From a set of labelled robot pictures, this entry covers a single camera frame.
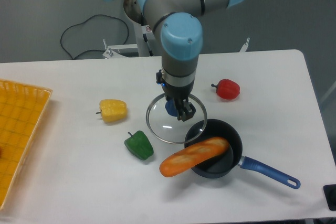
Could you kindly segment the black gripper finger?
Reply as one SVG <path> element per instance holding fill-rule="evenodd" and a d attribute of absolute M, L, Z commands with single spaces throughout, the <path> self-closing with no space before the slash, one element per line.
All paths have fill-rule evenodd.
<path fill-rule="evenodd" d="M 196 112 L 194 105 L 189 100 L 183 101 L 183 113 L 182 113 L 182 120 L 187 121 L 191 119 Z"/>
<path fill-rule="evenodd" d="M 183 120 L 183 115 L 184 115 L 183 100 L 174 98 L 173 103 L 174 103 L 174 107 L 176 109 L 176 117 L 179 121 L 182 121 Z"/>

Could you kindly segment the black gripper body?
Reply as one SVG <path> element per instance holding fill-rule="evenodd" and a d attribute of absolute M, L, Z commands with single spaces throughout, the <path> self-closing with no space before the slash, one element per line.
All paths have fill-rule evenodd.
<path fill-rule="evenodd" d="M 167 97 L 186 99 L 193 90 L 194 70 L 160 69 L 156 73 L 156 82 L 162 87 Z"/>

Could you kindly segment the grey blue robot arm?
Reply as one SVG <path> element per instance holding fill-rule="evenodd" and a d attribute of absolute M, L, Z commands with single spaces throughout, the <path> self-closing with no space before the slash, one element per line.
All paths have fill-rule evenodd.
<path fill-rule="evenodd" d="M 243 0 L 136 0 L 162 52 L 156 81 L 177 118 L 187 121 L 195 114 L 188 100 L 192 91 L 198 56 L 203 46 L 199 17 L 218 8 L 229 8 Z"/>

